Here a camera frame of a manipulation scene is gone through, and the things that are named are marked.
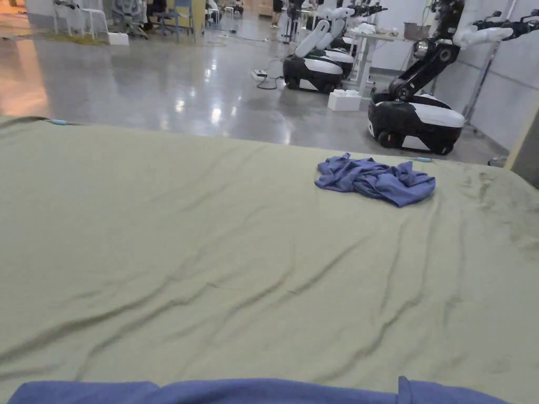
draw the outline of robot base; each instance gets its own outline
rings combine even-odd
[[[446,156],[453,150],[464,126],[461,114],[427,95],[389,100],[389,93],[377,93],[369,105],[369,131],[383,147],[400,149],[407,136],[414,136],[433,153]]]
[[[342,68],[327,58],[290,55],[282,64],[285,83],[291,90],[306,89],[329,94],[342,86]]]

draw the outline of mattress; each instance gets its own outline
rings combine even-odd
[[[0,401],[30,380],[393,392],[405,375],[535,403],[539,192],[414,162],[437,189],[398,209],[318,189],[317,163],[341,153],[0,129]]]

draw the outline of blue towel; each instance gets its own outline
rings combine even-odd
[[[412,162],[389,166],[372,158],[356,160],[350,153],[326,159],[318,165],[322,174],[314,183],[337,192],[359,192],[370,198],[384,199],[398,207],[427,198],[436,187],[436,179],[413,171]]]
[[[320,386],[277,379],[149,382],[34,381],[8,404],[507,404],[470,389],[399,378],[399,392]]]

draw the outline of polished concrete floor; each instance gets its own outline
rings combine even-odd
[[[336,113],[327,108],[327,95],[256,88],[250,72],[280,75],[274,60],[289,52],[270,24],[246,13],[235,37],[208,29],[196,44],[187,36],[180,44],[171,37],[135,39],[129,47],[0,41],[0,114],[411,155],[384,149],[369,136],[366,105],[362,112]],[[499,152],[466,130],[448,158],[484,164]]]

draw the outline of person's leg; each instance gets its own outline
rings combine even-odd
[[[282,0],[273,0],[273,18],[272,27],[277,28],[279,26],[279,17],[281,16]]]

